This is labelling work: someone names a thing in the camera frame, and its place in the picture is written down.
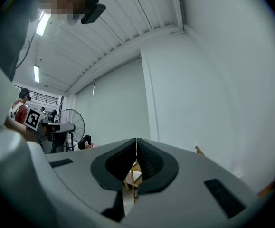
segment white strap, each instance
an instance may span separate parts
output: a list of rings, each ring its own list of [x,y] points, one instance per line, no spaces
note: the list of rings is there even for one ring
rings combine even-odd
[[[13,108],[13,113],[15,114],[17,112],[17,110],[19,109],[19,107],[23,106],[22,102],[18,102],[17,105],[15,105],[15,107]]]

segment red shirt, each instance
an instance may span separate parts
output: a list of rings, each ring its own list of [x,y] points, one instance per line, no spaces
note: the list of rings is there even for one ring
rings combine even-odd
[[[14,109],[14,107],[21,102],[20,100],[17,100],[14,102],[12,109]],[[21,107],[19,107],[19,109],[16,112],[15,115],[15,121],[21,124],[24,124],[24,120],[27,117],[28,114],[28,108],[25,105],[22,105]]]

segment industrial fan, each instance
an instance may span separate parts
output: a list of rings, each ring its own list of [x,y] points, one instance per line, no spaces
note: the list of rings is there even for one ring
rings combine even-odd
[[[61,124],[73,124],[75,126],[73,131],[67,133],[64,143],[66,151],[74,150],[74,147],[78,145],[85,134],[85,122],[82,116],[73,109],[66,109],[60,113],[59,121]]]

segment ceiling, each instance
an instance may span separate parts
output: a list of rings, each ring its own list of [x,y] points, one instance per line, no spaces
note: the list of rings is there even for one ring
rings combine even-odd
[[[106,5],[106,11],[93,24],[78,21],[70,26],[52,16],[44,35],[35,34],[14,81],[59,95],[77,93],[109,70],[138,57],[140,46],[147,41],[182,30],[178,0],[99,2]],[[37,21],[30,24],[26,41],[36,27]],[[34,81],[34,65],[40,68],[40,83]]]

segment floor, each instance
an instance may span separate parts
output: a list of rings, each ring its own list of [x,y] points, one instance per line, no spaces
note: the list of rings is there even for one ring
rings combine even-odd
[[[123,186],[123,208],[124,208],[125,215],[128,215],[130,213],[133,206],[134,206],[134,200],[133,200],[132,189],[129,188],[129,191],[127,191],[126,187]]]

